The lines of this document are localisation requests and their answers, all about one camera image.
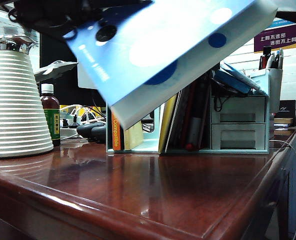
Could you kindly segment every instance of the white bottle cap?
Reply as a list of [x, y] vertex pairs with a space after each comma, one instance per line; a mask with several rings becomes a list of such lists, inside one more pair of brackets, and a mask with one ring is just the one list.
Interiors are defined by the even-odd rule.
[[44, 83], [41, 84], [41, 93], [42, 94], [53, 94], [54, 93], [54, 85]]

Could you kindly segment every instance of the white drawer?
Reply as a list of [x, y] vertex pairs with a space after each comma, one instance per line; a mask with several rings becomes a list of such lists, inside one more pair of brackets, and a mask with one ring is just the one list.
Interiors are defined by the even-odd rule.
[[224, 102], [222, 110], [214, 110], [214, 98], [211, 98], [212, 123], [264, 123], [265, 97], [231, 97]]
[[213, 150], [265, 149], [265, 124], [212, 124]]

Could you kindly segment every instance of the purple sign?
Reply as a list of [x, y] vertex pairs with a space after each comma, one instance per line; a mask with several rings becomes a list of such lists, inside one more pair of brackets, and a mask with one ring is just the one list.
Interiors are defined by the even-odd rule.
[[296, 24], [267, 29], [254, 37], [253, 51], [259, 53], [264, 46], [272, 50], [296, 48]]

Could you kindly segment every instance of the white ribbed vase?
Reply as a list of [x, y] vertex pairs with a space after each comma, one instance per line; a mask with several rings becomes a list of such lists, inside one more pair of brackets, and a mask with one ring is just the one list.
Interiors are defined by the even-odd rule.
[[28, 54], [0, 50], [0, 158], [53, 148]]

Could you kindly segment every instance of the polished desk surface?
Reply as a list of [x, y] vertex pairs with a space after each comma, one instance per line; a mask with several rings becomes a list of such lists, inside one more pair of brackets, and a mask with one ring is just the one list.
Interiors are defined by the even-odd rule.
[[[275, 139], [291, 142], [289, 135]], [[288, 147], [118, 154], [86, 140], [0, 160], [0, 218], [36, 239], [239, 239]]]

